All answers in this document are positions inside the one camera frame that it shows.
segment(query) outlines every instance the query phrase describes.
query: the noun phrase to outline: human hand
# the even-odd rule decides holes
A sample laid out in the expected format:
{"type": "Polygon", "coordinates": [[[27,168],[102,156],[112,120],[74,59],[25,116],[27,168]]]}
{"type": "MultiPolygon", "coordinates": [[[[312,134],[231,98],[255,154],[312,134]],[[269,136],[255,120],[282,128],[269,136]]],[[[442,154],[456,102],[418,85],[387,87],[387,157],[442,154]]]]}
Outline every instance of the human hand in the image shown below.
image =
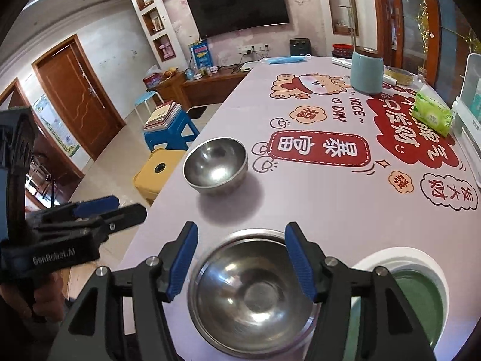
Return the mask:
{"type": "MultiPolygon", "coordinates": [[[[65,301],[62,288],[63,279],[60,273],[50,274],[47,282],[34,292],[36,303],[33,305],[33,311],[38,316],[45,316],[51,321],[61,322],[65,301]]],[[[14,284],[3,283],[0,285],[0,295],[23,319],[32,317],[30,307],[14,284]]]]}

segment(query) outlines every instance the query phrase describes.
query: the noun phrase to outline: flat screen tv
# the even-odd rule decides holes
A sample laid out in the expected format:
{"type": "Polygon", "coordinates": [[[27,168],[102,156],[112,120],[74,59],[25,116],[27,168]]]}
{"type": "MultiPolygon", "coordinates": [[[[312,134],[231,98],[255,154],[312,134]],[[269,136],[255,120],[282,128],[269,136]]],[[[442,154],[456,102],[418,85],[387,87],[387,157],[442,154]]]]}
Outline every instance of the flat screen tv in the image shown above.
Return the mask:
{"type": "Polygon", "coordinates": [[[187,0],[201,39],[289,23],[285,0],[187,0]]]}

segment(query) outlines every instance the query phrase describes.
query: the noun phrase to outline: stool hole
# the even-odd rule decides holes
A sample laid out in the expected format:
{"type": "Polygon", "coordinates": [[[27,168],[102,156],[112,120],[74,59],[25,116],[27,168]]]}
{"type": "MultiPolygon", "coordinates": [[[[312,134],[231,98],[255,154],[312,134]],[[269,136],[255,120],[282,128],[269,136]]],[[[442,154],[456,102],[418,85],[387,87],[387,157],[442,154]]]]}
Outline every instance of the stool hole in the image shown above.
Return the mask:
{"type": "Polygon", "coordinates": [[[154,172],[155,172],[156,174],[158,174],[158,173],[160,173],[160,172],[162,172],[162,171],[164,171],[164,170],[165,170],[165,163],[162,162],[162,163],[158,164],[157,167],[155,167],[154,172]]]}

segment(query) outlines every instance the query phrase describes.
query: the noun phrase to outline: power outlet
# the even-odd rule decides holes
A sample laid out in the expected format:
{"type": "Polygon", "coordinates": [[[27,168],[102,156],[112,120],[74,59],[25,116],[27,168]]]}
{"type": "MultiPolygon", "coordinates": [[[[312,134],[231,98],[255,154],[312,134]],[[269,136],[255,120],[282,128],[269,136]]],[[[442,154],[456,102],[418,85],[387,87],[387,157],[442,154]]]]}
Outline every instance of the power outlet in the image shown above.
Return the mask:
{"type": "Polygon", "coordinates": [[[264,43],[256,43],[255,45],[246,45],[246,46],[239,46],[237,47],[238,54],[247,54],[247,51],[265,51],[265,44],[264,43]]]}

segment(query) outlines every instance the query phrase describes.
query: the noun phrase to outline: brown wooden lid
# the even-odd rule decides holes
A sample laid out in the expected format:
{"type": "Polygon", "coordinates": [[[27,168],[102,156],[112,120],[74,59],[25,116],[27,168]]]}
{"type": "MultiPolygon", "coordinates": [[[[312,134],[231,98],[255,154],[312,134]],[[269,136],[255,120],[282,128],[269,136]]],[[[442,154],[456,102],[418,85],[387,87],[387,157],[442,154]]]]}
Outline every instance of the brown wooden lid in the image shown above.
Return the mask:
{"type": "Polygon", "coordinates": [[[365,48],[364,46],[356,46],[356,52],[367,57],[381,58],[381,54],[376,49],[365,48]]]}

